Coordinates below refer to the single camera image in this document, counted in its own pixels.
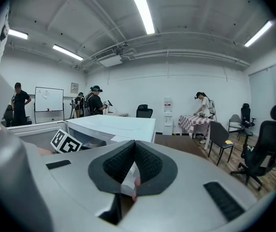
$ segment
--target air vent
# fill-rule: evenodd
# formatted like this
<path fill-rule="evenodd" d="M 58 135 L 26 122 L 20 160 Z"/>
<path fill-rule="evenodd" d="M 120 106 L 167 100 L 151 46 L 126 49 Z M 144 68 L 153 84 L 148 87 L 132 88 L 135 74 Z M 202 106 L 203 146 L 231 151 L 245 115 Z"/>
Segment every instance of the air vent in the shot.
<path fill-rule="evenodd" d="M 101 58 L 107 58 L 116 55 L 116 52 L 114 52 L 114 49 L 108 50 L 106 52 L 100 53 L 95 56 L 96 59 L 101 59 Z"/>

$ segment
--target fluorescent light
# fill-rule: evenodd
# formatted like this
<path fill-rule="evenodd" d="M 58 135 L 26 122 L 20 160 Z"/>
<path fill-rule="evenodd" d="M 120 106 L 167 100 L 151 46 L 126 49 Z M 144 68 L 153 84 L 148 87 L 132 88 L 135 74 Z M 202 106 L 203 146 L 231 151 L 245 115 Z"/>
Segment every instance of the fluorescent light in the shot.
<path fill-rule="evenodd" d="M 253 44 L 256 40 L 260 38 L 267 30 L 272 26 L 272 23 L 268 21 L 252 38 L 249 39 L 245 43 L 245 47 L 249 47 L 251 44 Z"/>
<path fill-rule="evenodd" d="M 134 1 L 140 12 L 141 18 L 143 20 L 143 23 L 146 29 L 146 33 L 147 34 L 155 33 L 151 13 L 149 11 L 146 0 L 134 0 Z"/>
<path fill-rule="evenodd" d="M 68 50 L 66 50 L 66 49 L 64 49 L 64 48 L 61 48 L 61 47 L 59 47 L 58 45 L 54 45 L 54 46 L 53 46 L 53 49 L 55 49 L 55 50 L 57 50 L 57 51 L 60 51 L 60 52 L 62 52 L 62 53 L 64 53 L 64 54 L 67 54 L 67 55 L 69 55 L 70 57 L 76 58 L 77 60 L 80 60 L 80 61 L 83 60 L 83 58 L 80 57 L 79 55 L 74 54 L 74 53 L 72 53 L 72 52 L 70 52 L 70 51 L 68 51 Z"/>
<path fill-rule="evenodd" d="M 22 33 L 22 32 L 13 30 L 13 29 L 9 29 L 8 34 L 14 35 L 14 36 L 17 36 L 17 37 L 20 37 L 20 38 L 23 38 L 23 39 L 25 39 L 25 40 L 27 40 L 27 38 L 28 38 L 28 34 Z"/>

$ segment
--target brown table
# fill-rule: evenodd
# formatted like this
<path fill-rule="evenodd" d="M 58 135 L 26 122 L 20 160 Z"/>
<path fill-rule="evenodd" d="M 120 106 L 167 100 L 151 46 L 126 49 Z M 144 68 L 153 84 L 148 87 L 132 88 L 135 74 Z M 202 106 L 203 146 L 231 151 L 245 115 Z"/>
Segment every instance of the brown table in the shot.
<path fill-rule="evenodd" d="M 195 142 L 189 136 L 172 136 L 172 135 L 159 135 L 155 136 L 155 143 L 158 145 L 167 146 L 183 152 L 191 153 L 193 155 L 206 159 L 202 150 L 198 148 Z"/>

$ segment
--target ceiling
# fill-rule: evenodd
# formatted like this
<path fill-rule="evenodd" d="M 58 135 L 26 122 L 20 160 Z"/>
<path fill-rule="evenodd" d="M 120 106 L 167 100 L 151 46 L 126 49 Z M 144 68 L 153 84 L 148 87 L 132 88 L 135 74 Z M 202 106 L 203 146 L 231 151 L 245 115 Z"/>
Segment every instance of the ceiling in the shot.
<path fill-rule="evenodd" d="M 254 43 L 246 48 L 244 43 L 266 21 L 274 19 L 260 0 L 147 2 L 155 27 L 153 35 L 146 34 L 133 0 L 11 0 L 10 27 L 28 33 L 29 39 L 9 36 L 7 47 L 44 55 L 87 72 L 101 65 L 94 56 L 111 48 L 123 62 L 186 56 L 246 68 L 263 47 Z M 84 60 L 53 50 L 54 44 Z"/>

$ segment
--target person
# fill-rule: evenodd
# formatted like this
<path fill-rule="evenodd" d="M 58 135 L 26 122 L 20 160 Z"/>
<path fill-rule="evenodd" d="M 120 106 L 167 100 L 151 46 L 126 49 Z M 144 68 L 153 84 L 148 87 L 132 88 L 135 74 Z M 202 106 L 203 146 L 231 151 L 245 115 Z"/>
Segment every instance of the person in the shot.
<path fill-rule="evenodd" d="M 74 103 L 76 104 L 75 113 L 77 118 L 81 117 L 81 115 L 83 114 L 83 109 L 84 109 L 83 95 L 84 94 L 80 92 L 79 95 L 74 99 Z"/>
<path fill-rule="evenodd" d="M 25 106 L 31 102 L 31 98 L 29 97 L 28 93 L 22 90 L 20 83 L 16 83 L 14 88 L 16 95 L 13 96 L 11 100 L 11 106 L 14 111 L 13 125 L 23 126 L 26 125 L 27 122 Z"/>
<path fill-rule="evenodd" d="M 91 87 L 90 90 L 91 92 L 86 96 L 86 100 L 89 104 L 90 115 L 103 115 L 103 110 L 108 106 L 103 105 L 98 96 L 102 92 L 102 89 L 100 89 L 98 85 L 95 85 L 94 87 Z"/>
<path fill-rule="evenodd" d="M 209 105 L 210 105 L 209 98 L 203 92 L 198 92 L 196 94 L 196 98 L 202 100 L 202 104 L 201 104 L 200 108 L 198 109 L 198 111 L 196 113 L 194 113 L 194 115 L 205 114 L 208 118 L 211 118 L 210 109 L 209 109 Z M 202 140 L 200 141 L 201 144 L 206 143 L 206 137 L 204 135 L 201 137 L 197 136 L 197 138 L 202 138 Z"/>

